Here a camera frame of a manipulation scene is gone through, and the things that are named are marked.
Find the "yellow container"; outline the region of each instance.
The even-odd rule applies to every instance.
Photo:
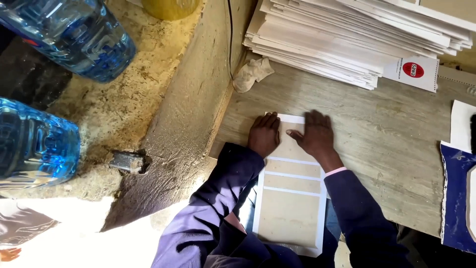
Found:
[[[141,0],[144,9],[157,19],[174,21],[192,14],[202,0]]]

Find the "hand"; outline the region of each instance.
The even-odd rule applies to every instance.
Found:
[[[0,260],[1,261],[12,261],[18,258],[18,255],[21,252],[21,248],[9,248],[9,249],[0,249]]]
[[[257,152],[263,159],[270,155],[279,145],[279,123],[276,112],[258,116],[249,130],[248,148]]]
[[[324,172],[343,167],[344,164],[334,149],[334,131],[330,117],[312,110],[305,113],[304,118],[304,134],[293,129],[286,130],[286,133],[319,162]]]

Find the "person's right hand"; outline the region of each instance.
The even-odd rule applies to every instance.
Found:
[[[305,113],[304,118],[304,134],[293,129],[286,130],[286,133],[319,162],[324,172],[343,167],[344,164],[334,149],[334,131],[330,117],[312,110]]]
[[[18,258],[21,252],[21,248],[9,248],[9,249],[1,249],[0,250],[0,260],[1,261],[12,261]]]

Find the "black cable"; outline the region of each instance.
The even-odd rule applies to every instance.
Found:
[[[230,13],[230,49],[228,54],[228,71],[230,73],[231,79],[233,79],[233,74],[231,73],[231,48],[233,45],[233,17],[231,15],[231,2],[228,0],[228,12]]]

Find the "purple jacket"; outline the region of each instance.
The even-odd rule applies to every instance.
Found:
[[[304,267],[290,249],[265,245],[223,220],[264,164],[254,151],[225,144],[210,178],[165,228],[152,268]],[[395,229],[352,171],[332,174],[324,182],[353,267],[411,267],[407,249],[396,243]]]

